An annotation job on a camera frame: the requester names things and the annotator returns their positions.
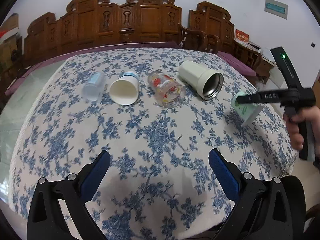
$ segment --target black handheld device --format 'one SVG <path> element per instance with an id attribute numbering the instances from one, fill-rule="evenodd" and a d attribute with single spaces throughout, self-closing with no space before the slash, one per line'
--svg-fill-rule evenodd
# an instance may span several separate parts
<path id="1" fill-rule="evenodd" d="M 302 87 L 298 75 L 282 47 L 270 50 L 275 62 L 280 69 L 288 89 L 260 91 L 253 95 L 239 96 L 236 101 L 239 104 L 249 103 L 280 103 L 284 106 L 284 112 L 292 117 L 303 107 L 311 107 L 316 104 L 316 97 L 312 88 Z M 303 149 L 299 157 L 302 160 L 315 161 L 315 138 L 310 122 L 298 124 L 299 133 L 303 136 Z"/>

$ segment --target floral tablecloth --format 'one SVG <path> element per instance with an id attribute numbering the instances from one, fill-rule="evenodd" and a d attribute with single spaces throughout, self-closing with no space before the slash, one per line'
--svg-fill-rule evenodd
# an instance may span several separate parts
<path id="1" fill-rule="evenodd" d="M 183 83 L 178 67 L 185 60 L 220 70 L 223 88 L 213 100 L 203 101 L 186 84 L 186 100 L 174 109 L 162 108 L 148 86 L 148 74 L 159 69 Z M 83 100 L 81 88 L 97 70 L 109 85 L 128 70 L 137 72 L 138 100 L 120 106 L 108 89 L 98 103 Z M 295 160 L 284 123 L 271 106 L 241 127 L 231 107 L 239 90 L 255 91 L 210 53 L 144 48 L 70 58 L 46 84 L 21 129 L 10 167 L 10 207 L 27 218 L 40 177 L 54 181 L 78 173 L 103 149 L 111 155 L 111 167 L 86 206 L 108 239 L 175 240 L 211 228 L 233 207 L 210 169 L 212 148 L 242 172 L 266 180 L 291 173 Z"/>

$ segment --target white wall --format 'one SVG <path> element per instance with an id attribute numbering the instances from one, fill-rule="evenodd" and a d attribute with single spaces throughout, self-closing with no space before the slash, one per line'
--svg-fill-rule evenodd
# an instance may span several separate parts
<path id="1" fill-rule="evenodd" d="M 65 14 L 71 0 L 18 0 L 8 15 L 19 14 L 23 37 L 31 21 L 46 12 Z M 125 0 L 110 0 L 118 4 Z M 197 3 L 209 1 L 224 7 L 231 14 L 231 22 L 250 35 L 250 40 L 264 47 L 283 46 L 295 66 L 302 85 L 312 86 L 320 63 L 320 27 L 303 0 L 278 0 L 289 5 L 288 19 L 264 12 L 265 0 L 176 0 L 182 7 L 182 24 L 188 26 L 189 10 Z"/>

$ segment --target human hand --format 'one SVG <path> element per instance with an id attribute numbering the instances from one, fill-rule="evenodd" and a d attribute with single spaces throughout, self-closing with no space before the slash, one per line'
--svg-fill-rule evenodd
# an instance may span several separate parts
<path id="1" fill-rule="evenodd" d="M 315 137 L 315 150 L 316 155 L 320 155 L 320 109 L 316 106 L 302 108 L 297 115 L 289 117 L 284 114 L 283 119 L 286 122 L 287 130 L 289 133 L 291 146 L 295 150 L 302 150 L 303 136 L 299 133 L 298 123 L 309 121 L 312 125 L 313 135 Z"/>

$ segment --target pink seat cushion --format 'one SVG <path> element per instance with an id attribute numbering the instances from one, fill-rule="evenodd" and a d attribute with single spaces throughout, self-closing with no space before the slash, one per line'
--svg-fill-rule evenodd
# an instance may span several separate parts
<path id="1" fill-rule="evenodd" d="M 242 63 L 231 54 L 219 51 L 217 56 L 228 62 L 230 66 L 237 70 L 241 75 L 252 77 L 256 76 L 256 72 L 253 69 L 249 68 L 246 64 Z"/>

